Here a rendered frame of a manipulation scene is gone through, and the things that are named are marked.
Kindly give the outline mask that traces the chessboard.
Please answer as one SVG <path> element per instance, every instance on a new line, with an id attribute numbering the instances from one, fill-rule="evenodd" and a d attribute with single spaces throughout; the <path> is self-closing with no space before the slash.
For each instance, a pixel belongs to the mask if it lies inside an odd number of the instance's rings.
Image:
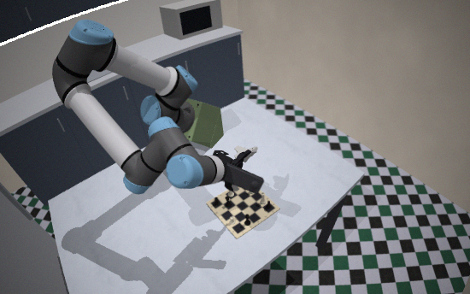
<path id="1" fill-rule="evenodd" d="M 266 195 L 265 200 L 270 200 L 271 208 L 266 208 L 267 202 L 265 204 L 260 203 L 261 190 L 258 194 L 251 194 L 249 191 L 239 187 L 238 191 L 233 191 L 233 197 L 228 196 L 229 192 L 229 190 L 226 190 L 217 196 L 218 201 L 220 202 L 219 205 L 214 204 L 214 198 L 206 202 L 206 204 L 236 239 L 242 237 L 245 233 L 258 226 L 268 217 L 280 210 L 280 207 L 278 207 Z M 226 206 L 226 197 L 229 197 L 229 202 L 232 203 L 231 207 Z M 251 224 L 249 226 L 244 224 L 246 221 L 246 214 L 250 216 L 249 221 Z M 235 220 L 235 224 L 233 225 L 230 224 L 230 216 L 233 216 Z"/>

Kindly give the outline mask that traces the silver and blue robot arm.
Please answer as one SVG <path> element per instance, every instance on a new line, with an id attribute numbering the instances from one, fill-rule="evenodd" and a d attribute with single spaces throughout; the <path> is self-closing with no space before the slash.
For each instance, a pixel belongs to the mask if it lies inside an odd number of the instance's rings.
<path id="1" fill-rule="evenodd" d="M 109 70 L 156 89 L 140 108 L 151 139 L 143 152 L 91 94 L 87 78 L 92 70 Z M 165 169 L 170 184 L 180 189 L 216 184 L 223 178 L 221 159 L 200 156 L 184 135 L 195 120 L 186 99 L 197 88 L 186 72 L 180 65 L 164 68 L 117 45 L 110 29 L 91 20 L 75 24 L 52 68 L 59 98 L 124 171 L 125 187 L 134 194 L 145 193 Z M 259 193 L 262 177 L 228 162 L 226 168 L 224 181 Z"/>

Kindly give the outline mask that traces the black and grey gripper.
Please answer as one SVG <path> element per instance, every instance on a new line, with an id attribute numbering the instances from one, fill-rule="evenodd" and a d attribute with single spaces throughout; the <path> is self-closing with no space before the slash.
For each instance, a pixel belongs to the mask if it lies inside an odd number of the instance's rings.
<path id="1" fill-rule="evenodd" d="M 226 156 L 226 155 L 229 155 L 229 154 L 226 153 L 223 150 L 215 150 L 214 154 L 212 156 L 219 157 L 221 159 L 221 161 L 223 162 L 224 169 L 225 169 L 225 172 L 224 172 L 224 175 L 223 175 L 223 178 L 221 179 L 221 181 L 225 182 L 223 179 L 226 177 L 226 172 L 227 172 L 226 163 L 227 162 L 234 165 L 234 166 L 236 166 L 236 167 L 242 168 L 243 167 L 243 162 L 247 162 L 249 160 L 249 158 L 257 152 L 257 149 L 258 149 L 257 146 L 252 147 L 250 149 L 246 149 L 246 148 L 241 147 L 241 146 L 236 146 L 235 151 L 237 151 L 237 154 L 235 155 L 235 159 L 232 159 L 231 157 Z M 221 153 L 221 152 L 223 152 L 223 153 Z M 218 154 L 215 154 L 215 153 L 218 153 Z M 225 188 L 227 188 L 227 190 L 229 190 L 229 191 L 238 191 L 239 190 L 239 188 L 237 186 L 231 185 L 230 183 L 227 183 L 227 182 L 225 182 Z"/>

